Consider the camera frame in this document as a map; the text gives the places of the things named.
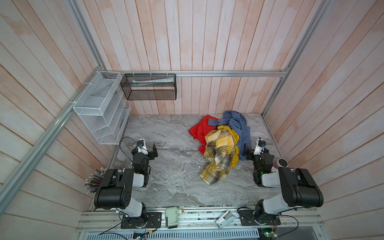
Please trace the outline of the blue checked shirt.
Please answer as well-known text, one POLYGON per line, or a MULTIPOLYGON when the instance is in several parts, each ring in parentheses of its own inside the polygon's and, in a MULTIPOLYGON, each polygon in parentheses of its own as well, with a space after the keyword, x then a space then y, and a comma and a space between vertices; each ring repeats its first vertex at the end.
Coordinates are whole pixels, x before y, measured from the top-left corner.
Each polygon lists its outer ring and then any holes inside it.
POLYGON ((252 146, 251 129, 248 126, 246 118, 241 113, 236 111, 226 111, 224 112, 223 117, 219 120, 209 119, 208 125, 211 127, 229 126, 234 130, 239 136, 239 141, 237 143, 240 151, 239 158, 242 161, 246 160, 244 148, 245 145, 247 147, 252 146))

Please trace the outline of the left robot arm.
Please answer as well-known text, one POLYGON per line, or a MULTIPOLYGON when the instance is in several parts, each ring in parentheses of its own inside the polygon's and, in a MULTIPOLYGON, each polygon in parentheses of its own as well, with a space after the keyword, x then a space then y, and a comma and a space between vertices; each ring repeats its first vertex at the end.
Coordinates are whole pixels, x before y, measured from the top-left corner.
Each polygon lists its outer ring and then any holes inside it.
POLYGON ((97 209, 116 210, 123 215, 123 221, 136 228, 148 223, 147 209, 144 203, 132 197, 133 188, 147 186, 151 173, 150 161, 158 157, 156 145, 152 150, 146 147, 145 140, 137 141, 132 150, 133 167, 130 169, 108 169, 105 171, 94 197, 97 209))

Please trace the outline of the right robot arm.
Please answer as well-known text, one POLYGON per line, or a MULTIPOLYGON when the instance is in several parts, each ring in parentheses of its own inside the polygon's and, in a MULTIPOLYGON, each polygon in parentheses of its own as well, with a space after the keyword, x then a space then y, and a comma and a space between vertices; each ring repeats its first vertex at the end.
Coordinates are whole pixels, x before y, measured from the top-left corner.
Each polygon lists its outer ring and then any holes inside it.
POLYGON ((273 223, 290 210, 319 208, 324 204, 324 196, 307 169, 291 169, 286 164, 273 170, 274 156, 265 148, 264 141, 255 149, 244 145, 243 156, 254 164, 253 178, 257 186, 281 189, 278 195, 258 201, 253 213, 257 224, 273 223))

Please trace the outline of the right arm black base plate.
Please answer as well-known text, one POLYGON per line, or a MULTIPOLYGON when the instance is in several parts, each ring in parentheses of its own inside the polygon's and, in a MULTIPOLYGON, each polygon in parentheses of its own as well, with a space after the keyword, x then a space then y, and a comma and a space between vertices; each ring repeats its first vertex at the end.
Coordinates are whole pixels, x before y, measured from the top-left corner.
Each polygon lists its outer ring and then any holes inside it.
POLYGON ((262 210, 252 210, 249 208, 237 209, 242 226, 279 226, 280 218, 277 215, 269 215, 262 210))

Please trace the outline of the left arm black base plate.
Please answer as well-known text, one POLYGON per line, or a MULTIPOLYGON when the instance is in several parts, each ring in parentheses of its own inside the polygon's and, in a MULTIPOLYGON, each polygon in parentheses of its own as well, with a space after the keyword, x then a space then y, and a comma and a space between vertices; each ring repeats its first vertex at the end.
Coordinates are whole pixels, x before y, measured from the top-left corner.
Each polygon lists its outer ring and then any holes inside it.
POLYGON ((130 218, 124 216, 123 222, 121 223, 121 229, 158 229, 161 227, 161 223, 161 212, 149 212, 143 213, 140 217, 137 218, 130 218))

